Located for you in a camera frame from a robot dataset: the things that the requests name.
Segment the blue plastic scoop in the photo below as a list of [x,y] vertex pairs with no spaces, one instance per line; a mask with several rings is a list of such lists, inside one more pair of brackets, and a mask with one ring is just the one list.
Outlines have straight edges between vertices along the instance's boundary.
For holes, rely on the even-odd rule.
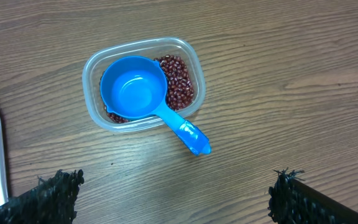
[[166,104],[168,85],[157,61],[141,56],[123,57],[105,70],[100,82],[101,98],[109,113],[125,119],[156,115],[194,154],[210,154],[209,139],[190,121]]

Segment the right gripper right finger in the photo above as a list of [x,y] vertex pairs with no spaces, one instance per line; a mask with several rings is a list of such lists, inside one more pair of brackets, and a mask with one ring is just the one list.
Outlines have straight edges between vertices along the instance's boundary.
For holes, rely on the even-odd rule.
[[304,184],[303,170],[278,170],[268,216],[278,224],[358,224],[358,212]]

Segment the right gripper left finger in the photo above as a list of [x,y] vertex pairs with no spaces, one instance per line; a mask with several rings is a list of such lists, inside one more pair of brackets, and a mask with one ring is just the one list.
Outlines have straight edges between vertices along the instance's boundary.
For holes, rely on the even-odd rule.
[[58,170],[54,177],[39,179],[38,186],[0,206],[0,224],[72,224],[82,184],[82,170]]

